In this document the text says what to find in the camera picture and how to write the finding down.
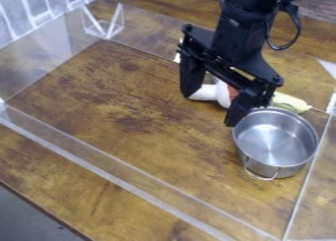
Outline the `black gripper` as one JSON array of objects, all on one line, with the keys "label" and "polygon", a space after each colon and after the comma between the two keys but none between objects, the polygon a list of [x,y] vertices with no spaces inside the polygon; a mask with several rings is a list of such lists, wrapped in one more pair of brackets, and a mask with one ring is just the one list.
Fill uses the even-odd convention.
[{"label": "black gripper", "polygon": [[283,77],[263,57],[263,34],[233,27],[205,30],[183,25],[180,92],[188,98],[200,88],[205,73],[232,86],[224,124],[235,127],[253,107],[267,106]]}]

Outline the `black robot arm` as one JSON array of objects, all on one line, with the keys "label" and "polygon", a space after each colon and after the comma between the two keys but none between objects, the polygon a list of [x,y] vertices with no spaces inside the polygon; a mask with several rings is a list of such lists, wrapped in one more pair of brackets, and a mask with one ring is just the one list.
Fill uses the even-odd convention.
[{"label": "black robot arm", "polygon": [[184,97],[201,88],[205,74],[212,74],[237,90],[224,119],[236,126],[251,110],[268,106],[284,79],[263,57],[263,47],[284,50],[271,39],[271,28],[279,12],[289,14],[300,27],[295,0],[220,0],[215,30],[187,24],[181,27],[180,92]]}]

